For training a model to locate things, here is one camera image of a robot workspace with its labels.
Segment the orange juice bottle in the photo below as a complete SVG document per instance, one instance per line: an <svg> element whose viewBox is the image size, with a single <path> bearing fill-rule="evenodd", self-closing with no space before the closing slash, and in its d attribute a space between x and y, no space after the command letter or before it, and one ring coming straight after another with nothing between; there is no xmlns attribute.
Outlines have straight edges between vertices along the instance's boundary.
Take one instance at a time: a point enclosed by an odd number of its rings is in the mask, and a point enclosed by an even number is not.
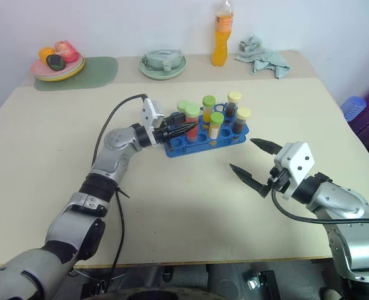
<svg viewBox="0 0 369 300"><path fill-rule="evenodd" d="M212 55L212 64L222 67L227 59L227 40L232 32L233 3L231 0L223 1L215 17L215 51Z"/></svg>

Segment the blue plastic object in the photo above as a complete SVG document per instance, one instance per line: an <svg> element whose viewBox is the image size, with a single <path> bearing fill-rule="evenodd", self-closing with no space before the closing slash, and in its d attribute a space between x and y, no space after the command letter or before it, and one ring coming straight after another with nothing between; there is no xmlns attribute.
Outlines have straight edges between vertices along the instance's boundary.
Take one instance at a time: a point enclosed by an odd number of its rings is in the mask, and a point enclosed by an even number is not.
<svg viewBox="0 0 369 300"><path fill-rule="evenodd" d="M216 104L214 107L214 111L223 112L226 104ZM234 117L224 117L224 122L222 127L220 128L220 134L217 139L211 140L208 137L209 130L203 130L202 125L205 123L202 121L202 116L199 116L199 125L198 125L198 138L195 142L188 142L186 136L175 137L170 140L170 144L173 147L173 151L170 151L169 146L165 143L165 152L166 155L170 158L175 158L177 156L197 153L206 150L217 149L221 147L236 145L244 143L246 138L246 134L249 133L249 128L245 125L243 131L240 134L235 134L232 131L233 125L235 121ZM210 145L211 141L216 141L214 146Z"/></svg>
<svg viewBox="0 0 369 300"><path fill-rule="evenodd" d="M366 101L362 97L352 96L349 97L341 105L341 110L344 113L345 120L347 122L352 121L357 115L361 113L362 110L366 108Z"/></svg>

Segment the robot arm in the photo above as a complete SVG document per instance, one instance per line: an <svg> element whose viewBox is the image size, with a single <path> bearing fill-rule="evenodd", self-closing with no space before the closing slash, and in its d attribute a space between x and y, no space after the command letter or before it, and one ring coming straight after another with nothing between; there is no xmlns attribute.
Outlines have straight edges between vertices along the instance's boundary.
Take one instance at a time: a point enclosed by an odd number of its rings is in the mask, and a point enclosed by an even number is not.
<svg viewBox="0 0 369 300"><path fill-rule="evenodd" d="M183 123L184 114L164 119L157 102L148 97L143 100L144 126L135 124L107 134L79 192L51 224L45 245L0 267L0 300L50 299L75 263L96 253L105 229L102 218L119 190L131 157L144 147L169 142L197 125L188 123L169 130L170 125Z"/></svg>
<svg viewBox="0 0 369 300"><path fill-rule="evenodd" d="M314 160L307 143L288 143L281 147L261 139L251 141L262 150L276 154L275 167L270 171L267 184L257 182L247 171L231 165L233 171L262 197L273 189L273 203L286 216L323 224L335 269L343 278L345 297L369 299L369 205L366 199L351 189L334 184L322 173L309 176ZM283 193L285 199L294 198L305 204L317 219L286 212L275 198L276 191Z"/></svg>

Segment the yellow plate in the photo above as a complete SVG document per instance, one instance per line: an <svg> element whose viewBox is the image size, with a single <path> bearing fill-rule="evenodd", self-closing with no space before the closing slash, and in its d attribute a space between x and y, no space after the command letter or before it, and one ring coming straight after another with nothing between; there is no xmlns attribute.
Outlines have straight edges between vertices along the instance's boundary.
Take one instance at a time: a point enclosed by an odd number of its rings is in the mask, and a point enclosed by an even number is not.
<svg viewBox="0 0 369 300"><path fill-rule="evenodd" d="M53 78L53 79L45 79L45 78L41 78L41 77L36 77L36 78L38 80L41 80L41 81L47 81L48 83L54 83L56 81L62 81L62 80L71 78L71 77L75 76L78 72L80 72L83 69L85 62L86 62L86 60L83 58L83 63L75 71L73 71L69 74L66 74L64 76L58 77L58 78Z"/></svg>

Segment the pink plate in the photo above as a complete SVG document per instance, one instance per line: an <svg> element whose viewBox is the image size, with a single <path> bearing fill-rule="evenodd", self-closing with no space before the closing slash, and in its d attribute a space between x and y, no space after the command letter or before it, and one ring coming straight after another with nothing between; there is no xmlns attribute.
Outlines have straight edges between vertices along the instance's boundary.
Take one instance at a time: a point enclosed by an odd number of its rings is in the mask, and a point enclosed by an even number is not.
<svg viewBox="0 0 369 300"><path fill-rule="evenodd" d="M40 59L38 59L32 64L30 71L32 71L32 73L35 76L40 76L40 77L61 76L65 73L69 73L70 71L72 71L72 69L80 65L82 62L83 62L83 57L79 53L79 57L77 58L77 60L67 63L65 69L60 70L60 71L54 71L49 66L46 66L45 64L43 64Z"/></svg>

